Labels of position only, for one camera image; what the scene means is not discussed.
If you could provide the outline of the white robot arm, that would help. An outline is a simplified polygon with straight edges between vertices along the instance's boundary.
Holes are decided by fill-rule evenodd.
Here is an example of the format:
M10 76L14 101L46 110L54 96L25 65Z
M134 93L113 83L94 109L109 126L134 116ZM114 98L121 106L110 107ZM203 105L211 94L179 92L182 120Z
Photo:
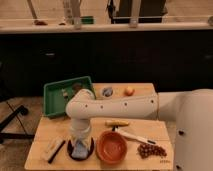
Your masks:
M174 171L213 171L213 89L97 100L80 90L66 105L71 130L86 137L95 117L174 120Z

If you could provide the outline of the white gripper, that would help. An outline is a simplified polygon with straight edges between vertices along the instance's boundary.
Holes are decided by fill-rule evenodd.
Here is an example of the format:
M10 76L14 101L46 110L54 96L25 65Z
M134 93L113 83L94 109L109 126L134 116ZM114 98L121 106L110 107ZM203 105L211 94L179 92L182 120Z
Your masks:
M91 127L88 126L87 128L77 129L77 128L70 128L71 134L71 141L76 143L77 140L80 140L85 145L91 144Z

